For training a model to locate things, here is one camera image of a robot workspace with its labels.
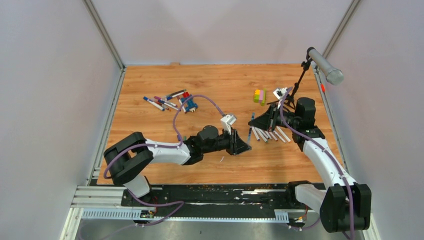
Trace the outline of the grey pen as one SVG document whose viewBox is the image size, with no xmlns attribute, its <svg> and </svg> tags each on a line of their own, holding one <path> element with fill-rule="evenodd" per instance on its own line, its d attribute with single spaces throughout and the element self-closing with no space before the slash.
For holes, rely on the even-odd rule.
<svg viewBox="0 0 424 240">
<path fill-rule="evenodd" d="M 252 114 L 251 114 L 251 119 L 250 120 L 253 120 L 255 118 L 255 113 L 254 112 L 252 112 Z M 250 141 L 251 141 L 251 136 L 252 136 L 252 126 L 250 126 L 249 125 L 249 130 L 248 130 L 248 136 L 247 136 L 247 143 L 249 144 L 250 143 Z"/>
</svg>

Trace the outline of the white pen body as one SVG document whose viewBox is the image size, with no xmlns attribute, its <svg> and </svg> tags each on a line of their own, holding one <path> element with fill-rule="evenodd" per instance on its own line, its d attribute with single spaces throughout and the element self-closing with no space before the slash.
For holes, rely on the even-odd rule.
<svg viewBox="0 0 424 240">
<path fill-rule="evenodd" d="M 254 127 L 252 127 L 252 132 L 256 138 L 256 140 L 259 142 L 260 141 L 260 137 L 259 134 L 257 133 L 256 129 Z"/>
</svg>

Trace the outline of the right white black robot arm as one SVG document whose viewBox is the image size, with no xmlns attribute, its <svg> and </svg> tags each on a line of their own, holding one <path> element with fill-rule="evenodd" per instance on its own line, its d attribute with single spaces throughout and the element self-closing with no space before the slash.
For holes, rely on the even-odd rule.
<svg viewBox="0 0 424 240">
<path fill-rule="evenodd" d="M 289 183 L 285 201 L 290 208 L 298 209 L 305 204 L 316 211 L 329 233 L 367 230 L 371 223 L 372 191 L 367 184 L 359 184 L 339 163 L 315 124 L 315 114 L 315 101 L 300 97 L 293 112 L 282 110 L 273 102 L 248 124 L 264 131 L 277 127 L 291 130 L 293 141 L 319 173 L 325 191 L 308 181 Z"/>
</svg>

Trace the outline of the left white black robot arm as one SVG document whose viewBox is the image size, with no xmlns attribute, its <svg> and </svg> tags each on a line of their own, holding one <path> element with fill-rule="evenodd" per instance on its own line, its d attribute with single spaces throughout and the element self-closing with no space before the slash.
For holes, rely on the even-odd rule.
<svg viewBox="0 0 424 240">
<path fill-rule="evenodd" d="M 135 202 L 146 207 L 152 203 L 153 193 L 141 172 L 149 164 L 194 165 L 208 153 L 226 151 L 237 156 L 251 149 L 236 129 L 219 132 L 215 126 L 207 125 L 182 143 L 153 141 L 141 132 L 134 132 L 107 148 L 103 157 L 107 163 L 105 173 L 113 184 L 125 186 L 134 195 Z"/>
</svg>

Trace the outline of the red capped short pen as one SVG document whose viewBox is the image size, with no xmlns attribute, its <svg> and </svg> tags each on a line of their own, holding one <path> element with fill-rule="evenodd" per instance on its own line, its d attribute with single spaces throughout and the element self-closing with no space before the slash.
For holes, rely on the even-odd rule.
<svg viewBox="0 0 424 240">
<path fill-rule="evenodd" d="M 268 133 L 275 141 L 278 141 L 278 138 L 271 131 L 269 131 Z"/>
</svg>

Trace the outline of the orange capped pen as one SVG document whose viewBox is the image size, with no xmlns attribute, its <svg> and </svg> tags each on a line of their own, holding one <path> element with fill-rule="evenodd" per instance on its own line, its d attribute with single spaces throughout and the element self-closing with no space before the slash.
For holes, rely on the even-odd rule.
<svg viewBox="0 0 424 240">
<path fill-rule="evenodd" d="M 276 129 L 282 134 L 282 136 L 288 143 L 291 141 L 291 139 L 286 135 L 286 133 L 279 126 L 277 126 Z"/>
</svg>

